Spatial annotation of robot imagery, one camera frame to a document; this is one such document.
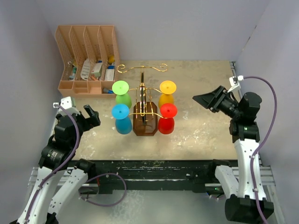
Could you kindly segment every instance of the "gray wall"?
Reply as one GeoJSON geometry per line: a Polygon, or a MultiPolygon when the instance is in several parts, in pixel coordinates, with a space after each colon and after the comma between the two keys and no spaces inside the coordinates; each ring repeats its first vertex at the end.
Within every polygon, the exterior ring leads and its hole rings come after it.
{"type": "Polygon", "coordinates": [[[34,0],[0,1],[0,223],[20,215],[54,121],[61,61],[34,0]]]}
{"type": "Polygon", "coordinates": [[[124,60],[235,61],[269,0],[36,0],[61,24],[113,24],[124,60]]]}
{"type": "MultiPolygon", "coordinates": [[[[236,63],[236,72],[269,80],[277,93],[278,113],[272,133],[261,151],[270,164],[288,223],[298,223],[298,86],[299,1],[272,0],[236,63]]],[[[273,96],[260,81],[243,81],[242,92],[253,91],[262,99],[258,125],[262,139],[270,125],[273,96]]]]}

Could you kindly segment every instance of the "blue cup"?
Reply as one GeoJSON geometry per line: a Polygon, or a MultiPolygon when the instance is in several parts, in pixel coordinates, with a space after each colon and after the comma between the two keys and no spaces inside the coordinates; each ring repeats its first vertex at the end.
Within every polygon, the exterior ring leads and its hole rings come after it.
{"type": "Polygon", "coordinates": [[[116,119],[115,127],[120,134],[129,134],[132,130],[132,122],[128,117],[129,108],[124,104],[117,104],[112,108],[112,116],[116,119]]]}

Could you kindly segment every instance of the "red plastic cup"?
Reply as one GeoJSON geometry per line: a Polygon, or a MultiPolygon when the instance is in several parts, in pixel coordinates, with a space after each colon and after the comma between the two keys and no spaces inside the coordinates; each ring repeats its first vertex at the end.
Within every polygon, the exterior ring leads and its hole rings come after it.
{"type": "Polygon", "coordinates": [[[162,134],[170,134],[174,130],[173,118],[160,118],[158,122],[158,130],[162,134]]]}
{"type": "Polygon", "coordinates": [[[160,113],[164,118],[173,118],[177,115],[178,109],[174,104],[163,104],[160,113]]]}

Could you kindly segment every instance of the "desk organizer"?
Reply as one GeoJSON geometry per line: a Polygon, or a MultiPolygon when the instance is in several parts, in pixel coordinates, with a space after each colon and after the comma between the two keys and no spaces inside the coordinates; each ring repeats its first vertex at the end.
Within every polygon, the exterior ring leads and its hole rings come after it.
{"type": "Polygon", "coordinates": [[[114,26],[58,26],[55,38],[64,62],[64,71],[58,87],[61,94],[64,97],[114,98],[115,94],[103,92],[104,88],[112,89],[119,75],[116,68],[120,65],[120,56],[114,26]],[[115,59],[114,80],[105,81],[108,59],[111,56],[115,59]],[[90,61],[90,71],[88,80],[83,80],[80,73],[87,58],[90,61]],[[103,62],[102,75],[100,80],[94,81],[91,71],[98,60],[103,62]],[[70,80],[74,61],[77,71],[75,78],[70,80]]]}

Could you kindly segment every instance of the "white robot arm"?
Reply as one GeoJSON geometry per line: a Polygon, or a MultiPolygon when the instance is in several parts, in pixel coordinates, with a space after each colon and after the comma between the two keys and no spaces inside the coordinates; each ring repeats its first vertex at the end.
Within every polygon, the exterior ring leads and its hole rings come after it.
{"type": "Polygon", "coordinates": [[[233,170],[227,162],[216,164],[212,173],[222,185],[227,198],[225,204],[227,220],[257,224],[262,221],[258,207],[261,208],[265,218],[268,218],[274,211],[273,203],[267,201],[262,186],[258,154],[253,157],[260,141],[255,119],[262,99],[253,92],[246,92],[238,102],[232,91],[240,89],[239,81],[242,81],[243,77],[231,77],[229,80],[232,85],[229,90],[219,86],[216,90],[194,96],[193,99],[204,108],[214,113],[222,111],[231,118],[229,132],[237,152],[239,180],[235,179],[233,170]]]}
{"type": "Polygon", "coordinates": [[[74,99],[71,97],[61,99],[60,103],[54,103],[54,108],[57,108],[56,105],[60,105],[64,110],[58,110],[56,116],[58,123],[54,129],[55,133],[42,150],[37,181],[31,197],[19,219],[11,222],[11,224],[58,223],[65,205],[88,178],[95,176],[95,164],[81,159],[73,169],[68,181],[55,194],[56,187],[68,166],[69,160],[75,155],[76,137],[80,141],[83,132],[100,125],[99,113],[92,110],[89,105],[84,106],[90,116],[86,119],[78,111],[74,99]],[[75,131],[75,123],[70,122],[69,116],[72,116],[73,122],[76,122],[78,133],[75,131]],[[58,167],[61,168],[54,173],[53,171],[58,167]]]}

